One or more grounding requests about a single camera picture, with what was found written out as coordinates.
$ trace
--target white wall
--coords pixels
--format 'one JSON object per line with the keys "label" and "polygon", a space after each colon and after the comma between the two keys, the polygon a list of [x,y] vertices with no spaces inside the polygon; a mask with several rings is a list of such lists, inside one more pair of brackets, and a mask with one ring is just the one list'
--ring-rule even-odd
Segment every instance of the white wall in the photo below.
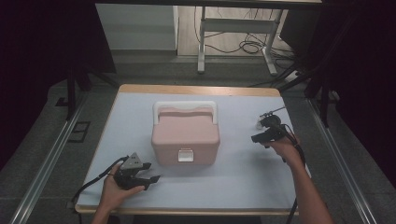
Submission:
{"label": "white wall", "polygon": [[177,7],[96,4],[110,49],[177,49]]}

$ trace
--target pink lunch box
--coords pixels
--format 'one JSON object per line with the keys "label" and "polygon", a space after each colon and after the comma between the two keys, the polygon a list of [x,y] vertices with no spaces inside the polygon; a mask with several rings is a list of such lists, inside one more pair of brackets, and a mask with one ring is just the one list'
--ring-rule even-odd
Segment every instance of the pink lunch box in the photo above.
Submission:
{"label": "pink lunch box", "polygon": [[213,164],[220,139],[213,101],[157,102],[151,144],[161,165]]}

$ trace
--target white table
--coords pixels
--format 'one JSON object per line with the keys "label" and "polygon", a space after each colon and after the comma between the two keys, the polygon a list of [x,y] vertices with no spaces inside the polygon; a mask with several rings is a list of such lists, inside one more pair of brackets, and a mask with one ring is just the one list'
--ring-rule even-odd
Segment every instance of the white table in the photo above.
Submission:
{"label": "white table", "polygon": [[[213,165],[161,166],[150,144],[152,106],[157,101],[210,100],[218,104],[220,146]],[[289,167],[250,136],[258,116],[284,105],[274,89],[121,86],[92,159],[85,182],[113,161],[137,152],[151,168],[141,177],[161,175],[158,183],[126,200],[121,214],[266,215],[286,214],[294,198]],[[286,109],[276,114],[289,124]],[[78,199],[80,213],[94,212],[103,180]]]}

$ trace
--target gray floor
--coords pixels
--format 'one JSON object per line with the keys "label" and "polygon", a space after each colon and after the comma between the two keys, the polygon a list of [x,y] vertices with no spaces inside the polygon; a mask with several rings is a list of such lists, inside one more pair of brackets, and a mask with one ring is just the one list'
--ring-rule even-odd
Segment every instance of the gray floor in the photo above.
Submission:
{"label": "gray floor", "polygon": [[[263,68],[262,60],[257,58],[208,58],[204,75],[196,74],[194,57],[127,53],[115,54],[114,60],[118,74],[111,77],[119,83],[246,87],[273,79]],[[116,89],[101,79],[93,76],[91,79],[93,88],[88,93],[88,100],[78,118],[78,121],[91,122],[85,141],[65,144],[27,223],[78,223],[77,215],[67,210],[65,203],[84,181],[117,93]],[[319,134],[318,125],[304,98],[303,89],[304,83],[283,92],[282,96],[290,113],[294,131],[302,141],[312,179],[336,223],[362,223],[346,184]],[[40,117],[13,158],[1,171],[0,223],[8,223],[13,217],[23,195],[64,126],[66,108],[57,107],[55,104],[59,97],[65,96],[64,82],[50,89],[49,100]],[[395,188],[340,119],[334,105],[329,108],[329,122],[334,139],[372,208],[377,223],[396,223]],[[84,215],[83,223],[89,223],[91,218],[92,216]],[[121,223],[131,222],[131,217],[121,216]],[[262,223],[285,222],[286,217],[283,216],[262,217]],[[294,218],[293,223],[299,223],[299,219]]]}

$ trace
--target hand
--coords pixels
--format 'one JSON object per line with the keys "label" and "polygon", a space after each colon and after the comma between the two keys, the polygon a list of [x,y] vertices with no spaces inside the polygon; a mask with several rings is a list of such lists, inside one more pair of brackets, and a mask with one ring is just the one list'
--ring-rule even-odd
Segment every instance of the hand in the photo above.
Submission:
{"label": "hand", "polygon": [[261,144],[265,147],[272,147],[277,155],[285,159],[288,166],[294,167],[296,165],[303,165],[300,154],[294,148],[288,137],[283,137],[274,142],[266,142]]}
{"label": "hand", "polygon": [[110,175],[106,177],[103,185],[99,207],[108,212],[119,207],[126,198],[145,189],[144,186],[138,186],[128,190],[120,189],[113,177],[119,167],[119,164],[113,166],[110,171]]}

